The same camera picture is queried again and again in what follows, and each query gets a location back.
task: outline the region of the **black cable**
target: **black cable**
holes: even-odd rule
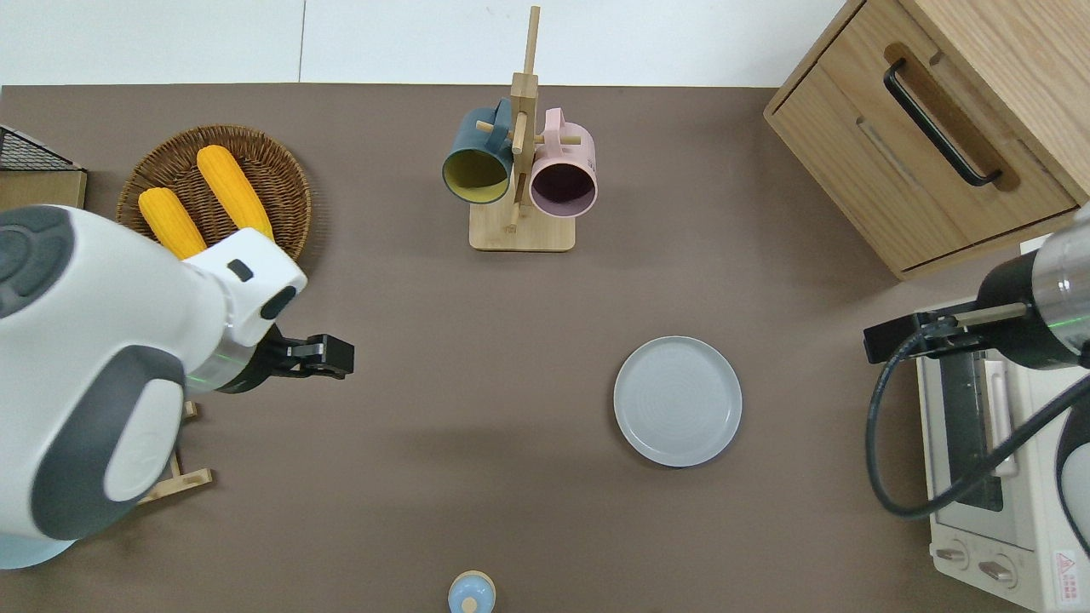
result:
[[[1087,375],[1050,400],[1041,410],[1026,420],[1026,423],[1018,426],[1010,434],[1009,438],[995,447],[992,453],[981,458],[972,469],[958,478],[957,481],[950,483],[950,486],[945,492],[919,506],[910,507],[897,504],[889,497],[889,493],[882,484],[877,454],[875,453],[879,408],[882,404],[882,396],[885,394],[886,385],[889,383],[889,376],[893,375],[894,369],[908,357],[924,337],[938,329],[953,327],[954,325],[956,324],[952,321],[940,320],[922,326],[905,339],[893,357],[889,358],[889,361],[886,362],[885,368],[882,369],[882,374],[879,375],[879,381],[874,385],[874,393],[871,395],[871,406],[867,412],[867,474],[871,480],[871,489],[874,490],[874,495],[877,496],[882,506],[889,513],[905,519],[923,519],[964,496],[966,492],[977,486],[983,478],[988,477],[992,470],[995,470],[995,467],[1010,457],[1018,447],[1025,445],[1030,437],[1047,425],[1050,421],[1056,419],[1057,416],[1067,410],[1076,401],[1090,395],[1090,375]]]

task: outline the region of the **mug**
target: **mug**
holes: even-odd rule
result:
[[[494,125],[477,130],[476,122]],[[473,109],[462,118],[446,161],[443,180],[456,196],[473,204],[495,202],[511,184],[511,100],[500,98],[496,108]]]
[[[545,111],[544,143],[530,169],[530,201],[553,217],[579,217],[598,199],[594,139],[578,123],[565,122],[564,111]],[[561,145],[561,136],[579,136],[578,145]]]

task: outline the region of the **black handle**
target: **black handle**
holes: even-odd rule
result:
[[[945,157],[946,161],[954,167],[954,170],[957,171],[958,176],[965,179],[966,183],[980,188],[998,179],[1000,175],[1003,175],[1002,170],[996,170],[988,177],[977,175],[977,171],[969,166],[969,163],[966,161],[965,157],[962,157],[961,154],[954,147],[954,144],[950,143],[949,139],[942,133],[938,127],[935,125],[934,121],[931,121],[928,113],[923,112],[920,105],[916,104],[916,100],[912,99],[900,82],[897,81],[897,71],[900,70],[905,63],[905,58],[897,60],[889,67],[889,70],[886,71],[885,76],[882,79],[882,83],[885,84],[886,89],[888,89],[889,94],[892,94],[894,99],[897,100],[900,108],[905,109],[908,117],[910,117],[920,131],[923,132],[923,135],[931,141],[931,144],[938,149],[938,153],[943,154],[943,157]]]

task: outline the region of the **yellow corn cob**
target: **yellow corn cob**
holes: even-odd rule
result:
[[[272,239],[265,207],[231,152],[219,145],[203,147],[197,152],[197,168],[235,226],[254,228]]]
[[[179,260],[208,249],[174,192],[167,188],[152,188],[141,193],[138,202],[140,213],[155,232],[155,238]]]

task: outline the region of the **white toaster oven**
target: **white toaster oven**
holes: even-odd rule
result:
[[[995,351],[922,358],[917,371],[931,497],[1087,372],[1028,370]],[[1090,612],[1090,561],[1056,491],[1066,419],[1053,420],[979,488],[931,516],[935,568],[1033,611]]]

